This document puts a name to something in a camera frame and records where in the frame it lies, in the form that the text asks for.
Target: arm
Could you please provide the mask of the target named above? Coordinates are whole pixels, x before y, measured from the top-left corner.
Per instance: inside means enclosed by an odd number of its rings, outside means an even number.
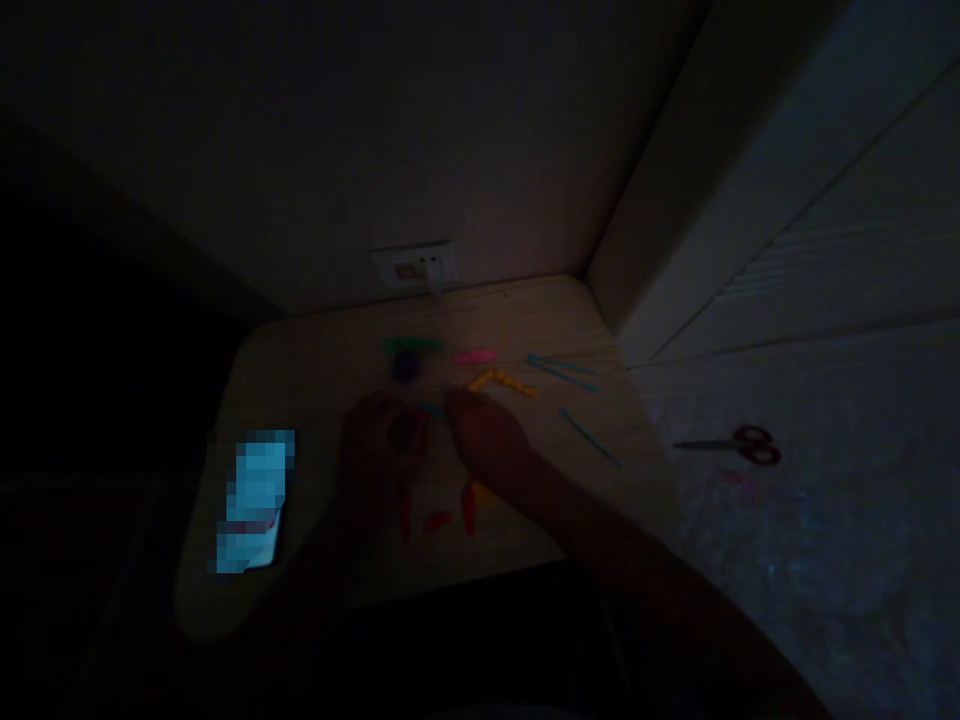
[[[540,525],[615,603],[659,631],[664,648],[712,677],[740,712],[830,717],[802,677],[744,613],[656,538],[537,455],[502,406],[451,391],[447,416],[470,471]]]
[[[235,706],[242,716],[269,711],[297,671],[300,652],[320,654],[384,513],[419,468],[426,429],[425,413],[383,392],[361,398],[347,414],[331,507],[246,622],[198,647],[201,672],[218,689],[221,709]],[[251,667],[257,679],[245,685]],[[209,678],[214,669],[218,682]]]

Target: hand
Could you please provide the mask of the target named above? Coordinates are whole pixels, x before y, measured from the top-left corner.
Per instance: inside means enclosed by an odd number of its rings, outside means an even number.
[[[340,497],[359,507],[389,509],[423,459],[427,419],[382,390],[360,398],[340,434]]]
[[[533,452],[520,423],[500,403],[463,388],[447,394],[446,412],[464,465],[484,485],[504,494],[507,471]]]

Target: pink clay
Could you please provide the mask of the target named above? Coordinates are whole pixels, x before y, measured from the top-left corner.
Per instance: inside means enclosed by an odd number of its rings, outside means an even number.
[[[453,361],[457,365],[484,365],[497,359],[496,350],[487,348],[474,348],[467,350],[459,355],[453,356]]]

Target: scissors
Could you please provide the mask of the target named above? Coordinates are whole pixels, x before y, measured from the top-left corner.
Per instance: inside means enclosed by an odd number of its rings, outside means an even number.
[[[772,442],[773,435],[762,427],[743,425],[730,440],[696,440],[674,443],[674,447],[680,450],[736,450],[754,465],[776,465],[782,456],[770,444]]]

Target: red scissors handle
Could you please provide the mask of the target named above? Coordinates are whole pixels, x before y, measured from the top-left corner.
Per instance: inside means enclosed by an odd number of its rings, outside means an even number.
[[[749,447],[737,450],[741,457],[745,457],[754,465],[776,465],[783,457],[780,451],[770,443],[773,435],[756,425],[744,425],[733,434],[734,441],[750,443]]]

